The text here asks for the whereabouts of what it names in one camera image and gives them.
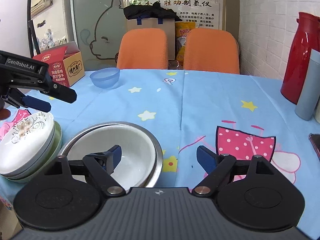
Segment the person's left hand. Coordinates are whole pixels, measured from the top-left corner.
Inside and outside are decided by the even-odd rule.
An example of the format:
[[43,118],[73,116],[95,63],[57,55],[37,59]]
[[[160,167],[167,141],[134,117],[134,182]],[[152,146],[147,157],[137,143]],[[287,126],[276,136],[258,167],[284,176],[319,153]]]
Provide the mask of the person's left hand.
[[0,110],[0,120],[5,120],[10,116],[11,116],[11,112],[8,109],[3,108]]

